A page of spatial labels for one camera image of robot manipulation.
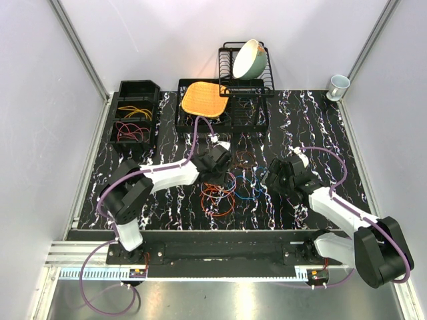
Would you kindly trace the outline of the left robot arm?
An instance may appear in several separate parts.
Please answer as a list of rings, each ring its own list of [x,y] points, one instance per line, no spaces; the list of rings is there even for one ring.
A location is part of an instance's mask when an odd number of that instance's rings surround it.
[[[223,183],[231,160],[230,144],[221,141],[208,152],[174,163],[141,168],[133,160],[124,161],[107,181],[97,204],[98,213],[113,223],[121,256],[131,264],[143,259],[138,219],[150,195],[181,185]]]

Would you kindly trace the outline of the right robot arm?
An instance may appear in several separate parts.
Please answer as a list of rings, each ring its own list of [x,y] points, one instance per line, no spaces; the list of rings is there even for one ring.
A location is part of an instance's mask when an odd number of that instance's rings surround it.
[[[314,265],[323,259],[341,262],[355,269],[372,288],[406,282],[414,260],[397,220],[378,218],[357,208],[322,183],[307,166],[302,156],[275,158],[263,177],[268,189],[322,215],[345,233],[315,232],[305,241],[304,259]]]

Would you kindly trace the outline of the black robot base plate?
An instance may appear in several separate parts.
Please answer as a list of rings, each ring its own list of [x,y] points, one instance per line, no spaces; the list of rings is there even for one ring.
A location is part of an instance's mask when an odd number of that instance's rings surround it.
[[[316,231],[144,231],[131,252],[120,244],[107,250],[108,265],[148,264],[148,276],[196,281],[305,281],[302,268],[322,268],[310,253]]]

